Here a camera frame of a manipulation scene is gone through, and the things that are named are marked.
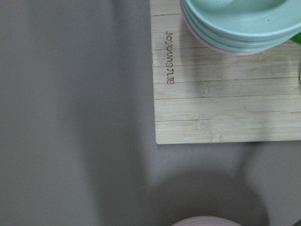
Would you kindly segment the wooden cutting board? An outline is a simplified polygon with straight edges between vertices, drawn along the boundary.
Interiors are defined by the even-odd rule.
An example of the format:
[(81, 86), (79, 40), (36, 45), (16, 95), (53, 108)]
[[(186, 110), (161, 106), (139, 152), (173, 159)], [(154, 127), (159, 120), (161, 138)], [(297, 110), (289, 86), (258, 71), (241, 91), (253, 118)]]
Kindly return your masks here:
[(198, 41), (178, 0), (150, 2), (157, 144), (301, 138), (301, 47), (248, 56)]

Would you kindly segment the stacked green bowls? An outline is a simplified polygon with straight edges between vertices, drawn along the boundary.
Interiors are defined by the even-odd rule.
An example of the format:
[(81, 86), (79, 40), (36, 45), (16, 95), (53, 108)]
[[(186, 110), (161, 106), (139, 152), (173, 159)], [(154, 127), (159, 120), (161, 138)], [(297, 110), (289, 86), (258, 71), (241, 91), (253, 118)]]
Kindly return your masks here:
[(301, 31), (299, 0), (182, 0), (180, 5), (193, 35), (228, 54), (265, 51)]

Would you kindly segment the pink ice bowl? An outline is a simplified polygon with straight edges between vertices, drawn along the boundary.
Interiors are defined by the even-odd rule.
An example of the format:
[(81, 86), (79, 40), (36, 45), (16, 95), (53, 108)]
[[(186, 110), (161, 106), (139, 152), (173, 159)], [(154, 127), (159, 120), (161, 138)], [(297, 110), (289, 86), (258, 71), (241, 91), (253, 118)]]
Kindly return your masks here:
[(172, 226), (240, 226), (240, 224), (219, 217), (198, 216), (181, 220)]

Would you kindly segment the green lime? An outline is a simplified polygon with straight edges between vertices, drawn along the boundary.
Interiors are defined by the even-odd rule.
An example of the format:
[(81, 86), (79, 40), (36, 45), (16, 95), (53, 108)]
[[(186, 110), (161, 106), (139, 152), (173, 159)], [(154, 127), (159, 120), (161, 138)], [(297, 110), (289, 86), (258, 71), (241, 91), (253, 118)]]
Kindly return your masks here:
[(301, 33), (296, 34), (290, 40), (293, 41), (294, 43), (301, 45)]

